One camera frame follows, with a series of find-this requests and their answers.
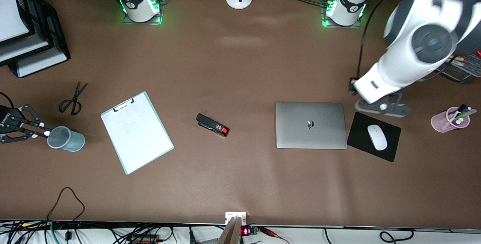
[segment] laptop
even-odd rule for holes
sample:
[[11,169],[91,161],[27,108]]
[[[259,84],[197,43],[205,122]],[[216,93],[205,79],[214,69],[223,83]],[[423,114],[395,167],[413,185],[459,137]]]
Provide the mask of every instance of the laptop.
[[347,149],[341,103],[276,102],[277,148]]

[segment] table top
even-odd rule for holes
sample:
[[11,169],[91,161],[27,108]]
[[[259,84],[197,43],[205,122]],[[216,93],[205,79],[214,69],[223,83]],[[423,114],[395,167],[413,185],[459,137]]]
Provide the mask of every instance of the table top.
[[[41,219],[58,192],[85,203],[80,220],[223,222],[479,229],[481,122],[445,134],[430,119],[462,103],[481,108],[481,81],[438,77],[405,88],[412,116],[373,117],[402,128],[394,162],[358,149],[275,147],[275,102],[341,102],[347,131],[360,99],[347,90],[362,30],[323,28],[319,7],[254,0],[170,0],[163,25],[123,25],[115,0],[46,0],[58,11],[72,59],[18,79],[0,68],[2,91],[30,104],[47,127],[85,135],[77,153],[45,139],[0,146],[0,218]],[[373,16],[362,72],[385,52],[383,28],[400,0]],[[58,104],[89,83],[76,116]],[[126,175],[100,114],[147,91],[174,150]],[[198,113],[230,128],[223,138]],[[81,210],[65,193],[52,218]]]

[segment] black scissors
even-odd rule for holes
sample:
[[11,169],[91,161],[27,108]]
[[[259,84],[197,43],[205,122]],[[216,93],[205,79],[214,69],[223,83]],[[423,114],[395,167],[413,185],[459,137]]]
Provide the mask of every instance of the black scissors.
[[80,102],[77,102],[77,98],[79,98],[79,95],[84,91],[84,89],[87,87],[87,85],[88,85],[88,83],[86,83],[81,89],[80,88],[80,82],[77,83],[77,88],[75,89],[74,98],[72,98],[71,100],[64,100],[64,101],[60,102],[59,111],[65,112],[65,110],[67,110],[67,107],[69,107],[71,103],[74,103],[74,106],[72,107],[72,112],[70,113],[70,115],[77,115],[80,112],[80,110],[82,110],[82,104]]

